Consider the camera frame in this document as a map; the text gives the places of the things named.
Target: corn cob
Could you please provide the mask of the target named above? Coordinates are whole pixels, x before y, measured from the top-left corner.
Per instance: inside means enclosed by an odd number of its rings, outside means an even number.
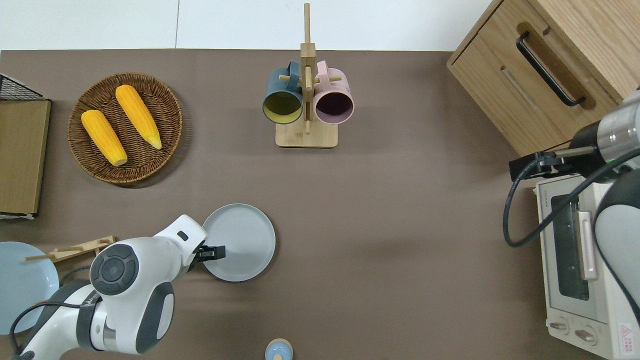
[[[81,121],[91,140],[113,166],[117,167],[127,162],[127,154],[102,112],[87,110],[82,114]]]
[[[161,149],[162,142],[154,118],[136,89],[131,85],[120,85],[116,88],[116,99],[140,136],[156,149]]]

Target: wicker basket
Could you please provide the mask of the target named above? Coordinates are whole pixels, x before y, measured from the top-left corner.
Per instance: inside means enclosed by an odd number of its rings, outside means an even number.
[[[162,149],[142,139],[116,100],[116,87],[133,86],[153,116]],[[113,166],[95,146],[80,116],[86,110],[100,110],[127,153],[127,163]],[[182,134],[182,109],[173,92],[149,75],[115,74],[100,80],[84,92],[69,118],[68,141],[74,158],[91,176],[112,184],[131,184],[155,174],[171,158]]]

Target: toaster oven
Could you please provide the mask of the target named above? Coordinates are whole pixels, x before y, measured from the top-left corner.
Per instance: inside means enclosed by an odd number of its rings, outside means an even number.
[[[564,176],[538,182],[539,221],[583,180]],[[637,320],[593,239],[591,223],[609,187],[586,188],[540,234],[547,327],[550,335],[606,359],[640,359]]]

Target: mug handle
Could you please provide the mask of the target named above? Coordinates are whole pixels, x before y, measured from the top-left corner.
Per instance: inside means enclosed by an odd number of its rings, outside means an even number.
[[[287,74],[289,75],[289,80],[287,81],[287,90],[292,92],[296,91],[296,87],[298,87],[298,80],[300,78],[300,63],[294,60],[289,61]]]
[[[317,65],[318,78],[320,79],[320,88],[322,91],[331,90],[331,83],[329,82],[329,70],[326,66],[326,60],[320,61]]]

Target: wooden mug stand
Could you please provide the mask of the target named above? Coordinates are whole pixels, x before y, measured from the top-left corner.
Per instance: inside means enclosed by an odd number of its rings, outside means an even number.
[[[65,248],[55,248],[53,251],[48,252],[44,255],[38,256],[29,256],[24,258],[24,261],[32,261],[39,259],[50,259],[52,262],[57,263],[62,260],[74,258],[78,255],[86,254],[88,252],[95,252],[97,256],[100,253],[100,250],[108,245],[111,245],[115,242],[115,238],[113,236],[107,236],[105,238],[99,238],[96,240],[88,241],[86,243],[74,245],[71,247]]]
[[[314,115],[315,73],[316,44],[311,42],[309,3],[305,3],[305,42],[300,44],[302,116],[291,124],[276,124],[277,146],[331,148],[338,145],[338,125],[321,122]]]

